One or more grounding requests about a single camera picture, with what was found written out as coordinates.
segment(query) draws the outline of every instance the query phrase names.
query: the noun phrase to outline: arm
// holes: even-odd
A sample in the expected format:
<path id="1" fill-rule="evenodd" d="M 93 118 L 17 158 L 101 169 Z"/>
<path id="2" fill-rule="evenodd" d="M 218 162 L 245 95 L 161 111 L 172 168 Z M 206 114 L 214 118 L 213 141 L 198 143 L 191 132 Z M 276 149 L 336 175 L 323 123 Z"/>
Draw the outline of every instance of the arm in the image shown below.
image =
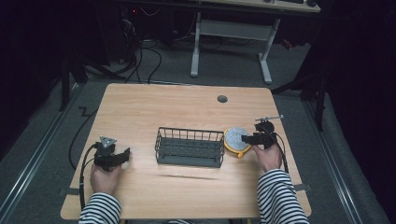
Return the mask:
<path id="1" fill-rule="evenodd" d="M 274 169 L 262 175 L 257 194 L 262 223 L 309 223 L 285 172 Z"/>
<path id="2" fill-rule="evenodd" d="M 91 185 L 94 194 L 81 212 L 79 223 L 119 223 L 121 207 L 113 196 L 120 174 L 120 166 L 112 172 L 92 165 Z"/>
<path id="3" fill-rule="evenodd" d="M 309 223 L 297 201 L 290 176 L 279 170 L 282 155 L 278 147 L 252 146 L 252 149 L 265 172 L 257 187 L 261 223 Z"/>
<path id="4" fill-rule="evenodd" d="M 94 193 L 81 212 L 79 223 L 119 223 L 119 201 L 106 193 Z"/>

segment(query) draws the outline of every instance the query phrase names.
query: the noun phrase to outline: striped sleeve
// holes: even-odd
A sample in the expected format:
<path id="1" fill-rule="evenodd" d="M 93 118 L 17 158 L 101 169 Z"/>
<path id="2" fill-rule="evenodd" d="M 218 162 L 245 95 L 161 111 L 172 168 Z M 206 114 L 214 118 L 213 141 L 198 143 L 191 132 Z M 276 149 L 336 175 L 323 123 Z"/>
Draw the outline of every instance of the striped sleeve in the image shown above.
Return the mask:
<path id="1" fill-rule="evenodd" d="M 119 201 L 105 193 L 94 193 L 81 212 L 79 223 L 108 223 L 120 221 Z"/>
<path id="2" fill-rule="evenodd" d="M 309 223 L 285 172 L 275 169 L 262 175 L 257 194 L 262 224 Z"/>

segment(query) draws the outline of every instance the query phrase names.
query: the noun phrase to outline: hand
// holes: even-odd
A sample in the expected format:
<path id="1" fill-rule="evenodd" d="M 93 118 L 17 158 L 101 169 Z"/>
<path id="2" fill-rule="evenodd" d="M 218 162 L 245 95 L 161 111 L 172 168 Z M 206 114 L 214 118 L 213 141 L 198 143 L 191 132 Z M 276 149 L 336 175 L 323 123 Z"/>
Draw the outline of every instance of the hand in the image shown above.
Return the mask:
<path id="1" fill-rule="evenodd" d="M 121 166 L 117 166 L 111 172 L 106 172 L 102 167 L 92 165 L 91 185 L 94 193 L 103 192 L 113 195 L 119 181 Z"/>
<path id="2" fill-rule="evenodd" d="M 279 169 L 282 165 L 282 153 L 276 144 L 271 145 L 267 149 L 259 146 L 251 146 L 256 152 L 260 167 L 267 173 L 270 170 Z"/>

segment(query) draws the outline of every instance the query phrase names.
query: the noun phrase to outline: white desk frame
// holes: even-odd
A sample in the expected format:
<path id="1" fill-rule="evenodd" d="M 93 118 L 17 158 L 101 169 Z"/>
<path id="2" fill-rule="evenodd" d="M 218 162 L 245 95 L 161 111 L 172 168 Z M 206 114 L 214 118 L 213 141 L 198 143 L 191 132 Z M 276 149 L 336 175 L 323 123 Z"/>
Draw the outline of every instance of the white desk frame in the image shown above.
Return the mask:
<path id="1" fill-rule="evenodd" d="M 280 19 L 275 20 L 272 26 L 253 25 L 245 23 L 201 20 L 201 13 L 198 12 L 195 29 L 195 46 L 192 54 L 191 76 L 198 76 L 199 67 L 199 39 L 200 35 L 217 35 L 233 38 L 244 38 L 266 41 L 263 53 L 259 54 L 262 75 L 266 84 L 271 84 L 271 74 L 268 69 L 267 57 L 274 41 Z"/>

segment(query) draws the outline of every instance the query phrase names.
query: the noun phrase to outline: wire basket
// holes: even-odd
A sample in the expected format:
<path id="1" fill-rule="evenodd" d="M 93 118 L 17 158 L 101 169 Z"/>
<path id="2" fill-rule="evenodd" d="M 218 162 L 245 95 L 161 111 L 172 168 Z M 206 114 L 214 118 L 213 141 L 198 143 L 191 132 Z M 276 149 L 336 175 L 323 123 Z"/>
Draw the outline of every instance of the wire basket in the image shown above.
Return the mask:
<path id="1" fill-rule="evenodd" d="M 220 168 L 224 133 L 160 127 L 155 150 L 158 163 Z"/>

